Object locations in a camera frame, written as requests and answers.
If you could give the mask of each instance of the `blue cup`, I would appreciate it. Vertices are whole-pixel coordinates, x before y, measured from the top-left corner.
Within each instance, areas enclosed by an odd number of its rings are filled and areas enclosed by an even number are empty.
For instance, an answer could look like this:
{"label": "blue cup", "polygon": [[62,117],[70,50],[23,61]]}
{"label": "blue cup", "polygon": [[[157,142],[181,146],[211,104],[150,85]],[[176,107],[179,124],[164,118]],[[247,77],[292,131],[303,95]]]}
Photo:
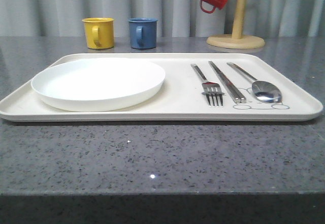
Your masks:
{"label": "blue cup", "polygon": [[151,49],[156,47],[157,21],[155,18],[131,18],[128,20],[132,48]]}

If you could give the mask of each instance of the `gray curtain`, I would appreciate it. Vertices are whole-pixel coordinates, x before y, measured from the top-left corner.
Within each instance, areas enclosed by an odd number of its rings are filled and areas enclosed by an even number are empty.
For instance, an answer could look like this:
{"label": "gray curtain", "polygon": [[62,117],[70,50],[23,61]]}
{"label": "gray curtain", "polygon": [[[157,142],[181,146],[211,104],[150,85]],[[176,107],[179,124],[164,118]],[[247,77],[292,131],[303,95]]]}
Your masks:
{"label": "gray curtain", "polygon": [[[128,36],[131,17],[154,17],[158,36],[229,34],[236,0],[206,14],[199,0],[0,0],[0,36],[84,36],[82,18],[112,17],[116,37]],[[323,36],[324,0],[247,0],[244,34]]]}

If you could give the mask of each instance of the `tray rim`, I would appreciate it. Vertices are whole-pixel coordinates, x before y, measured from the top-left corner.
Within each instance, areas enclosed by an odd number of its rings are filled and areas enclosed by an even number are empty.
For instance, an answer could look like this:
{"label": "tray rim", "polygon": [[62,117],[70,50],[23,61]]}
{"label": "tray rim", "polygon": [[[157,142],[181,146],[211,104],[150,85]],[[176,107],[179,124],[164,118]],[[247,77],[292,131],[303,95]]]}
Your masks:
{"label": "tray rim", "polygon": [[[264,66],[268,67],[269,69],[273,70],[273,72],[276,72],[278,75],[282,76],[287,80],[288,83],[290,83],[292,86],[295,86],[297,89],[299,89],[301,92],[308,95],[311,99],[313,99],[317,105],[318,110],[314,111],[314,113],[311,114],[295,114],[295,118],[287,118],[288,115],[292,114],[281,114],[281,115],[274,115],[276,118],[268,118],[268,119],[261,119],[258,118],[261,115],[257,114],[257,118],[251,117],[251,118],[245,118],[245,115],[243,118],[209,118],[206,113],[156,113],[156,112],[130,112],[130,111],[111,111],[111,112],[60,112],[58,114],[47,114],[44,113],[42,115],[35,115],[35,114],[24,114],[24,115],[17,115],[14,113],[7,113],[5,111],[2,111],[2,105],[6,103],[7,100],[9,100],[13,96],[17,96],[17,93],[20,92],[23,89],[27,89],[27,92],[31,88],[27,88],[30,85],[30,82],[32,79],[28,80],[24,84],[22,84],[20,87],[15,89],[13,92],[11,92],[9,95],[4,97],[0,101],[0,117],[3,119],[9,120],[9,121],[15,121],[15,122],[54,122],[54,121],[307,121],[314,119],[322,114],[323,111],[323,104],[316,99],[314,96],[309,94],[307,91],[296,85],[294,82],[289,80],[286,76],[281,74],[279,71],[275,70],[273,67],[271,67],[269,64],[264,62],[261,58],[255,55],[251,54],[244,54],[244,53],[76,53],[76,54],[69,54],[65,55],[61,58],[59,58],[57,61],[49,65],[48,67],[44,68],[50,68],[55,65],[59,65],[61,63],[66,63],[69,61],[65,61],[66,59],[76,57],[78,59],[79,56],[83,56],[83,58],[93,58],[95,57],[125,57],[125,56],[135,56],[133,58],[139,58],[138,56],[154,56],[153,58],[168,58],[168,56],[173,56],[173,59],[177,58],[189,58],[189,56],[219,56],[218,58],[229,58],[231,56],[236,57],[250,57],[253,59],[258,59],[262,61]],[[164,118],[162,117],[156,117],[157,115],[164,114]],[[114,118],[108,118],[107,115],[118,115]],[[127,117],[128,115],[136,115],[137,117]]]}

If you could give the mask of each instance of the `plate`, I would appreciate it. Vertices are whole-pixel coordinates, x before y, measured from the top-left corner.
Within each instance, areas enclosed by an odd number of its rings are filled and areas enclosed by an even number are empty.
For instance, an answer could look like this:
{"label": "plate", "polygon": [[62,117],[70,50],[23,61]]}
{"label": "plate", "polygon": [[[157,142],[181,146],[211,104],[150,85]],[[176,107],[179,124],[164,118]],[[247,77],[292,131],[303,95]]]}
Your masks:
{"label": "plate", "polygon": [[129,58],[91,58],[47,68],[31,80],[46,104],[68,111],[111,111],[154,96],[165,71],[149,61]]}

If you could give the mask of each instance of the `tray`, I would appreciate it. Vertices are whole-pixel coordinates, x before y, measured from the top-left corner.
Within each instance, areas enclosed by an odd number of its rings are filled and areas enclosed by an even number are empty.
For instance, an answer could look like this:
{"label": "tray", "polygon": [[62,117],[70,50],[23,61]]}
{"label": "tray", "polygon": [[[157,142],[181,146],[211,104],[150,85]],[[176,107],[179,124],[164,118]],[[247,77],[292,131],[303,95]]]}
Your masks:
{"label": "tray", "polygon": [[[72,54],[54,65],[85,58],[127,57],[154,62],[166,71],[160,91],[132,107],[108,112],[69,112],[43,103],[30,81],[0,101],[0,116],[10,121],[114,121],[114,120],[229,120],[305,121],[319,116],[323,105],[256,56],[218,53],[112,53]],[[212,60],[247,97],[246,104],[235,104],[208,64]],[[276,105],[258,102],[250,94],[250,83],[226,63],[234,62],[256,76],[275,84],[283,94]],[[196,63],[210,81],[219,82],[225,92],[224,107],[207,105],[201,81],[191,63]]]}

